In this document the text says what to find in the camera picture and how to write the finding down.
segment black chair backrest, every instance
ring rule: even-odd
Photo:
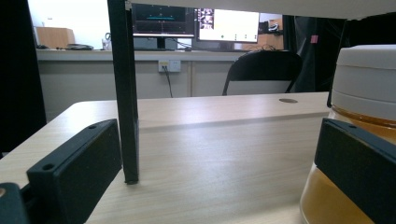
[[[290,84],[290,92],[302,69],[301,57],[290,51],[258,50],[238,58],[228,71],[222,95],[227,95],[230,81],[279,80]]]

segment wall socket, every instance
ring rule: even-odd
[[[158,71],[165,72],[163,66],[166,66],[168,72],[180,72],[181,61],[180,60],[159,60],[158,61]]]

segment container lid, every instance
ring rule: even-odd
[[[341,49],[332,104],[350,112],[396,120],[396,45]]]

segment monitor screen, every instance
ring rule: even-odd
[[[134,37],[194,37],[194,11],[188,7],[132,4]]]
[[[259,12],[197,9],[197,40],[257,43]]]

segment plastic container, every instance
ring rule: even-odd
[[[341,49],[329,118],[396,145],[396,46]],[[315,164],[300,201],[304,223],[374,223]]]

